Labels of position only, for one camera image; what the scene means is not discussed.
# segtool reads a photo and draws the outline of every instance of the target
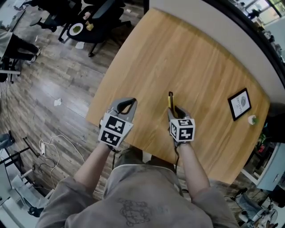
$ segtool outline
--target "chair wheel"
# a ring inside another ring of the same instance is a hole
[[[129,22],[126,24],[126,27],[127,27],[127,28],[132,27],[132,23],[129,21]]]

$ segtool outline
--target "picture frame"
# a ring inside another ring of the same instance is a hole
[[[233,121],[236,121],[251,109],[251,103],[246,88],[228,98]]]

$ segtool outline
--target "small potted plant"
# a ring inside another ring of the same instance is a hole
[[[248,117],[248,122],[251,124],[251,125],[255,125],[258,123],[258,118],[256,117],[256,115],[251,115]]]

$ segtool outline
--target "blue jeans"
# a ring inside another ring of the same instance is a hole
[[[9,134],[0,134],[0,150],[7,148],[13,144]]]

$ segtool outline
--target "black pants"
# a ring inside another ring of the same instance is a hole
[[[131,147],[127,150],[124,150],[122,152],[122,155],[119,157],[117,160],[116,164],[114,167],[118,167],[120,165],[125,165],[125,164],[138,164],[138,165],[143,165],[143,151],[136,148],[136,147]],[[151,160],[145,163],[146,165],[152,165],[152,166],[160,166],[160,167],[165,167],[167,169],[172,170],[175,173],[174,165],[164,161],[162,159],[159,159],[155,156],[151,156]]]
[[[33,54],[19,52],[19,49],[27,50]],[[30,61],[35,56],[35,54],[37,54],[38,50],[39,49],[35,45],[32,45],[13,34],[4,53],[4,57]]]

